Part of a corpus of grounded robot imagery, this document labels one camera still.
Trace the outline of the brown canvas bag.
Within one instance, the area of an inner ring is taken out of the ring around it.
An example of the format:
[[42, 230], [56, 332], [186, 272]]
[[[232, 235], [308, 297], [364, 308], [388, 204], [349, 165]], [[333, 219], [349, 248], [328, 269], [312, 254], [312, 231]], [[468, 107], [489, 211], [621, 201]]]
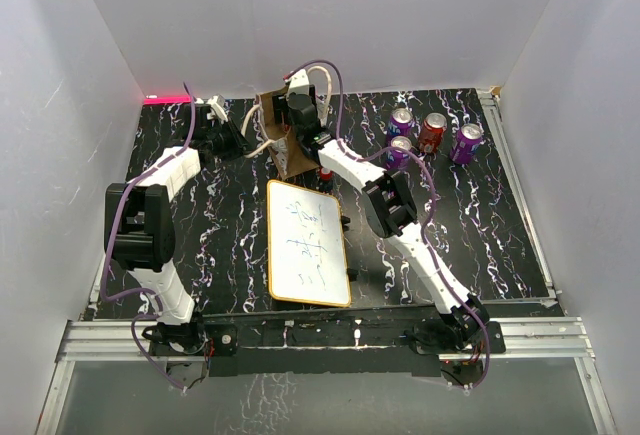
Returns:
[[[315, 98], [318, 108], [318, 115], [321, 124], [326, 127], [329, 112], [329, 101], [327, 99], [318, 99], [318, 97], [316, 96], [316, 87], [310, 80], [310, 74], [313, 72], [320, 72], [324, 75], [326, 79], [327, 96], [332, 95], [331, 75], [325, 67], [318, 64], [305, 66], [300, 69], [307, 70], [309, 81], [311, 83], [309, 95], [311, 95], [312, 92], [315, 92], [313, 97]], [[249, 154], [245, 155], [244, 157], [246, 159], [251, 159], [264, 152], [268, 153], [276, 166], [280, 178], [283, 180], [287, 180], [297, 175], [301, 175], [305, 172], [318, 169], [319, 163], [313, 159], [312, 153], [302, 152], [298, 142], [294, 138], [293, 133], [289, 132], [290, 128], [288, 126], [279, 127], [273, 123], [271, 97], [277, 94], [286, 94], [286, 87], [284, 86], [280, 90], [266, 92], [256, 96], [253, 106], [244, 116], [241, 126], [241, 133], [243, 135], [246, 135], [249, 125], [251, 123], [257, 124], [258, 134], [261, 136], [262, 143], [257, 147], [249, 150]]]

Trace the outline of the purple fanta can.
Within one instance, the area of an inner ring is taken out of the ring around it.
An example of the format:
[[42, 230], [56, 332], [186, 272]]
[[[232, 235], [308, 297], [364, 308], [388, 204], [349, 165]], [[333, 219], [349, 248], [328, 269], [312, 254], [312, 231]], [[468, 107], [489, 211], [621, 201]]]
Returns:
[[394, 109], [386, 126], [386, 141], [388, 143], [397, 136], [408, 137], [414, 125], [412, 112], [406, 107]]

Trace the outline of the red can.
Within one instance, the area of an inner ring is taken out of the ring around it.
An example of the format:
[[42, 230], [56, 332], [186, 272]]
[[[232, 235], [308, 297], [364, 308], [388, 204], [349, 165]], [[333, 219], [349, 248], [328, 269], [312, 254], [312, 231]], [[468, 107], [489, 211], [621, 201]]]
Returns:
[[432, 112], [426, 116], [421, 124], [418, 137], [418, 148], [423, 154], [435, 153], [447, 129], [447, 119], [441, 113]]

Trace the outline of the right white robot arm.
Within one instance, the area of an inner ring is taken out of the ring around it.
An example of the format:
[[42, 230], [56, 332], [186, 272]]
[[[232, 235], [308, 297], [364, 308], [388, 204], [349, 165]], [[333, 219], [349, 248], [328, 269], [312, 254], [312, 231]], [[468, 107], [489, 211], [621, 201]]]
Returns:
[[427, 225], [435, 213], [436, 193], [427, 175], [431, 198], [426, 220], [418, 209], [407, 176], [384, 169], [344, 145], [336, 133], [322, 125], [313, 88], [283, 88], [262, 97], [268, 118], [290, 127], [295, 141], [290, 150], [318, 168], [326, 168], [356, 189], [364, 199], [371, 230], [391, 243], [429, 291], [443, 319], [447, 343], [466, 352], [488, 338], [489, 314], [472, 290], [451, 273], [428, 241]]

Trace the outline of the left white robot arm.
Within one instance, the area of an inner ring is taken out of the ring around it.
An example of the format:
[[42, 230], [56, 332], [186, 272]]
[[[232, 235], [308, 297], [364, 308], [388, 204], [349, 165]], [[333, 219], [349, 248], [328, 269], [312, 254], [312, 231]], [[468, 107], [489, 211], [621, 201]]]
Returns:
[[207, 331], [191, 320], [195, 302], [173, 261], [171, 203], [211, 160], [233, 160], [248, 153], [248, 142], [230, 119], [223, 98], [196, 99], [188, 107], [186, 134], [170, 142], [140, 175], [109, 185], [105, 193], [100, 298], [115, 302], [145, 295], [158, 322], [175, 326], [171, 340], [186, 354], [204, 347]]

